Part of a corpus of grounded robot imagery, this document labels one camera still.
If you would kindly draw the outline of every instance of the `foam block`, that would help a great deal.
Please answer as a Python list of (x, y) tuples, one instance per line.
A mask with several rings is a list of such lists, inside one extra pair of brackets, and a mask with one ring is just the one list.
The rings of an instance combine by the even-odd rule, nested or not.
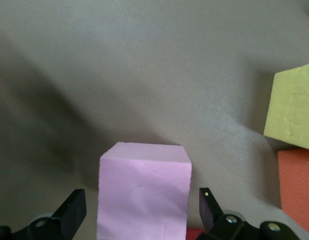
[(185, 240), (196, 240), (197, 237), (204, 232), (205, 232), (205, 230), (203, 230), (203, 229), (187, 228)]
[(118, 142), (100, 158), (98, 240), (185, 240), (192, 164), (182, 146)]
[(309, 149), (309, 64), (274, 75), (264, 135)]
[(309, 233), (309, 150), (278, 151), (282, 210)]

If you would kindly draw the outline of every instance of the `orange foam block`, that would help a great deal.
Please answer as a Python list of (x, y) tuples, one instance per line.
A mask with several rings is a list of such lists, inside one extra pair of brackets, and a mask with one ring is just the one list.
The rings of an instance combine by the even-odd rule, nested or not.
[(278, 151), (282, 210), (309, 233), (309, 150)]

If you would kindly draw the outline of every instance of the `yellow foam block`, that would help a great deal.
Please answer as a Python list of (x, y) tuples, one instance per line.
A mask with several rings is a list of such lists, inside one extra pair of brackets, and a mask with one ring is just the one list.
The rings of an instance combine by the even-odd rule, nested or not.
[(309, 64), (274, 75), (263, 134), (309, 149)]

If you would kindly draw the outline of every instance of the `gray fabric backdrop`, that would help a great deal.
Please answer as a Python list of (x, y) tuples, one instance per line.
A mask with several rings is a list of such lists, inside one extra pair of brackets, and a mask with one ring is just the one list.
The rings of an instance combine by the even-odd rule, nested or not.
[(85, 188), (75, 240), (96, 239), (99, 157), (118, 141), (183, 145), (199, 187), (253, 225), (281, 221), (262, 135), (274, 73), (309, 63), (309, 0), (0, 1), (0, 225)]

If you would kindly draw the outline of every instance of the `pink foam cube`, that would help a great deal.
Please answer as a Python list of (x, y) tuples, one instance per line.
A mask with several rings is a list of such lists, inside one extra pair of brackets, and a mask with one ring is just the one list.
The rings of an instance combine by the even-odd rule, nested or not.
[(176, 145), (118, 142), (100, 158), (98, 240), (185, 240), (192, 165)]

